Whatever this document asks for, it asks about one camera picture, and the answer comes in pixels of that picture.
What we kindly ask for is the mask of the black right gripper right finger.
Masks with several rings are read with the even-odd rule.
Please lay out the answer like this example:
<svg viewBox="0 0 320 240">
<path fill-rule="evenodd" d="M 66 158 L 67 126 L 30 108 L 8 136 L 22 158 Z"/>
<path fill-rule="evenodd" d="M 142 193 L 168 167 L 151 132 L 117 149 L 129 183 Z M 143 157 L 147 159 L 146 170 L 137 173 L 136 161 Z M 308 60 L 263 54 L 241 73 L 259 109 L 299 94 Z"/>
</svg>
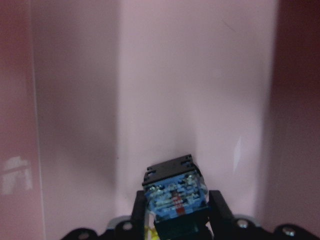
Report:
<svg viewBox="0 0 320 240">
<path fill-rule="evenodd" d="M 226 232 L 232 227 L 234 215 L 219 190 L 208 193 L 209 222 L 214 232 Z"/>
</svg>

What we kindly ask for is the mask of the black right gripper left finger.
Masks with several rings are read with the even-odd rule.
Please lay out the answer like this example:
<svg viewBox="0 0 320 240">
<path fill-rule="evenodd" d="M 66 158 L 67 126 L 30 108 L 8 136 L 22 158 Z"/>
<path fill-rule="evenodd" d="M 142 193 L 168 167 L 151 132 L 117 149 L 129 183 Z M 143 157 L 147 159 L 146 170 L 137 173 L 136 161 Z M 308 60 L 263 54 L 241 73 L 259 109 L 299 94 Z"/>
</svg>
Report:
<svg viewBox="0 0 320 240">
<path fill-rule="evenodd" d="M 134 205 L 131 213 L 131 223 L 136 237 L 145 236 L 145 215 L 147 200 L 143 190 L 136 192 Z"/>
</svg>

